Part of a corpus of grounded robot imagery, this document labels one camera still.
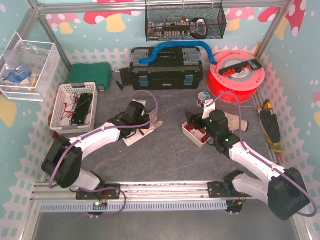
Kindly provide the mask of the white peg board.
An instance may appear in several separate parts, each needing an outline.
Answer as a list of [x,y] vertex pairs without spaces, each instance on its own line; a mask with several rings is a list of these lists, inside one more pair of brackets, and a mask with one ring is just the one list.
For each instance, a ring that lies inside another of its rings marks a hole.
[[124,141],[127,147],[130,147],[153,132],[154,129],[139,129],[130,137],[123,138],[122,140]]

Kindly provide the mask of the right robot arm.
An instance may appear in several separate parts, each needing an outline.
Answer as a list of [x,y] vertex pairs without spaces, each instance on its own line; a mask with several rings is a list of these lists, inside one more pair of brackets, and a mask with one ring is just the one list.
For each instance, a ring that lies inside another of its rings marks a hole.
[[238,193],[254,197],[268,205],[272,213],[286,221],[310,204],[301,173],[277,165],[252,150],[239,136],[230,131],[229,122],[222,110],[213,110],[206,116],[189,111],[187,124],[204,129],[213,139],[216,150],[228,159],[244,166],[256,177],[236,171],[231,175],[231,188]]

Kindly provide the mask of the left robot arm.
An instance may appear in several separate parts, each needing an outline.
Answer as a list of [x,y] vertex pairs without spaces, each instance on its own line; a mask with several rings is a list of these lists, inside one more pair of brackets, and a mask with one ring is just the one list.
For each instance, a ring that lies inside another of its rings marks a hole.
[[133,100],[124,112],[91,132],[72,138],[56,137],[41,165],[43,172],[50,177],[49,187],[76,187],[91,193],[101,189],[101,178],[82,169],[82,161],[106,145],[133,137],[139,131],[149,130],[157,109],[147,113],[145,104],[145,101]]

